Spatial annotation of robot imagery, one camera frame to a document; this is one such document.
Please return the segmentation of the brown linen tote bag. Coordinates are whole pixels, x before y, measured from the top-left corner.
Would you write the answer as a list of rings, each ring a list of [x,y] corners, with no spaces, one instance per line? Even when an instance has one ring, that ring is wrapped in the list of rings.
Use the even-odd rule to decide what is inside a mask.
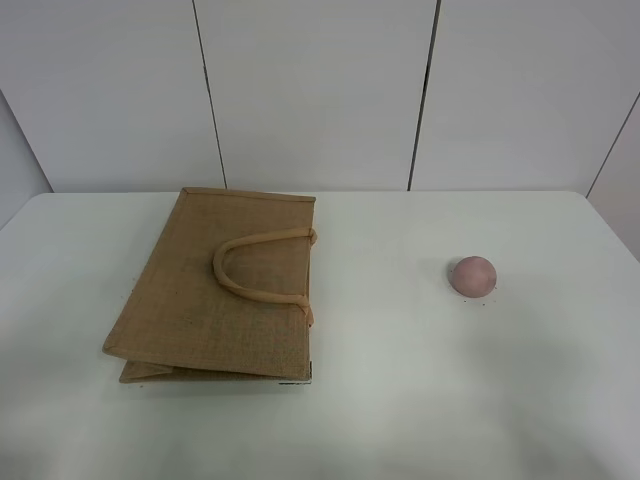
[[[103,344],[121,381],[309,382],[314,206],[183,189]]]

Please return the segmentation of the pink peach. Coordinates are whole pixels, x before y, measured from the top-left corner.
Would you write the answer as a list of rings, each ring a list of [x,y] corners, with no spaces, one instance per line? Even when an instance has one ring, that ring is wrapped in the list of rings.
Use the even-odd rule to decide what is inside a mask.
[[[490,294],[497,284],[497,272],[493,264],[479,256],[460,260],[451,273],[451,285],[468,298],[482,298]]]

